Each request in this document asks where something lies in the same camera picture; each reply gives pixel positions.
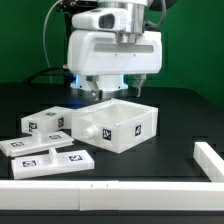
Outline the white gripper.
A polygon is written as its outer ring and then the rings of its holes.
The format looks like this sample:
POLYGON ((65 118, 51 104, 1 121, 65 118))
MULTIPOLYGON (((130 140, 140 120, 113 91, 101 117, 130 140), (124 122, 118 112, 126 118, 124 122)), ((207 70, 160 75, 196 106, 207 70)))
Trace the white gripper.
POLYGON ((158 73, 162 66, 161 33, 145 31, 133 43, 118 38, 127 26, 128 11, 122 8, 98 8, 72 17, 75 31, 68 45, 67 65, 77 75, 87 76, 93 99, 98 100, 96 75, 134 76, 135 95, 141 95, 145 74, 158 73))

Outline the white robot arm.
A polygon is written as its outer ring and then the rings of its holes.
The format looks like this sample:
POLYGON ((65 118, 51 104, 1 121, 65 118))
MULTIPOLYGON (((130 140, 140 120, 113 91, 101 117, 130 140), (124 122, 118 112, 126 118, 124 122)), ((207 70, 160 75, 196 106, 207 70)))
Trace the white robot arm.
POLYGON ((148 74, 162 66, 161 33, 146 19, 148 10, 166 11, 165 0, 97 0, 97 7, 72 17, 75 31, 67 65, 77 77, 71 85, 95 99, 123 95, 126 75, 141 90, 148 74))

